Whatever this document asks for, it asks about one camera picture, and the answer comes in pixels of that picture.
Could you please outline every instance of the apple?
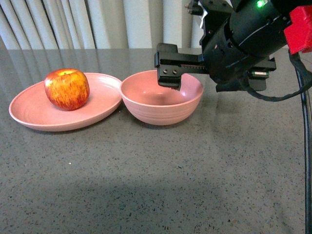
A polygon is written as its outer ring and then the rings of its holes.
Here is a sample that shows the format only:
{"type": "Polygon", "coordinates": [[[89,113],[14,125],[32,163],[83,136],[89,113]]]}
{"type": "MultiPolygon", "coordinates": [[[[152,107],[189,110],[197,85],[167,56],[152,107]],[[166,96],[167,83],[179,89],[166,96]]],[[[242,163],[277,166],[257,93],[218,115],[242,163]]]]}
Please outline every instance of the apple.
{"type": "Polygon", "coordinates": [[[44,79],[44,89],[52,104],[67,111],[83,106],[90,95],[86,75],[75,68],[63,68],[49,73],[44,79]]]}

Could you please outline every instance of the black cable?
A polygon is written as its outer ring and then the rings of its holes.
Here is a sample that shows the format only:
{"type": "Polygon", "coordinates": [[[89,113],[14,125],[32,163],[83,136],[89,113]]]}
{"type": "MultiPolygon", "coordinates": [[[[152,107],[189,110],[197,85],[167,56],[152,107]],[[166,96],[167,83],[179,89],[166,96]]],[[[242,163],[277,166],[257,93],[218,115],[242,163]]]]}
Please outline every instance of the black cable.
{"type": "Polygon", "coordinates": [[[248,83],[248,72],[244,73],[240,85],[250,95],[264,101],[283,101],[298,94],[301,96],[301,105],[304,123],[304,156],[305,156],[305,230],[306,234],[312,234],[312,205],[311,205],[311,171],[312,171],[312,111],[309,97],[309,89],[312,87],[312,73],[306,69],[298,53],[292,55],[289,51],[289,58],[295,67],[299,83],[299,90],[283,97],[268,97],[257,93],[248,83]]]}
{"type": "MultiPolygon", "coordinates": [[[[306,80],[296,69],[299,87],[306,84],[306,80]]],[[[306,234],[312,234],[312,209],[311,209],[311,105],[309,92],[301,93],[301,104],[304,123],[304,155],[305,155],[305,228],[306,234]]]]}

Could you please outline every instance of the curtain fold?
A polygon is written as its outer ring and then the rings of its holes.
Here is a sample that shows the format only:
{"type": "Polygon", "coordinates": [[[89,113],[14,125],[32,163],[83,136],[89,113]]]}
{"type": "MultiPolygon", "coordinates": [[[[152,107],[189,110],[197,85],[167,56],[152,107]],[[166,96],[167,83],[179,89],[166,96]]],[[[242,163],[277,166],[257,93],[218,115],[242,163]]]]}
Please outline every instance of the curtain fold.
{"type": "Polygon", "coordinates": [[[190,0],[0,0],[0,48],[200,47],[190,0]]]}

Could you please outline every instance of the green light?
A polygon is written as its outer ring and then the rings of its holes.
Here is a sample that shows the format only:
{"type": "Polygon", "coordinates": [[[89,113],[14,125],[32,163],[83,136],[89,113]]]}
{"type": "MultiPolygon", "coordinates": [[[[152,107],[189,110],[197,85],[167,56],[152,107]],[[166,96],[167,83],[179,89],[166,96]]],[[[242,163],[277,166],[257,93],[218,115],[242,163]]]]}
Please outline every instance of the green light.
{"type": "Polygon", "coordinates": [[[258,2],[257,2],[257,7],[258,8],[261,8],[261,7],[263,7],[264,6],[264,1],[263,0],[259,0],[258,2]]]}

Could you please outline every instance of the red bracket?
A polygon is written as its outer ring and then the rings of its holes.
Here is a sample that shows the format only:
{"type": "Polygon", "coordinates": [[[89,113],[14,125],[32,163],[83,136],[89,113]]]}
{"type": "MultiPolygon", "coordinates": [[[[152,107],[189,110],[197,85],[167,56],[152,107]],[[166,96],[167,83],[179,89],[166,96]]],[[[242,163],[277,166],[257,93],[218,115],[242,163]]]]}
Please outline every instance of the red bracket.
{"type": "Polygon", "coordinates": [[[292,25],[284,30],[291,51],[295,54],[312,51],[312,5],[299,6],[290,12],[292,25]]]}

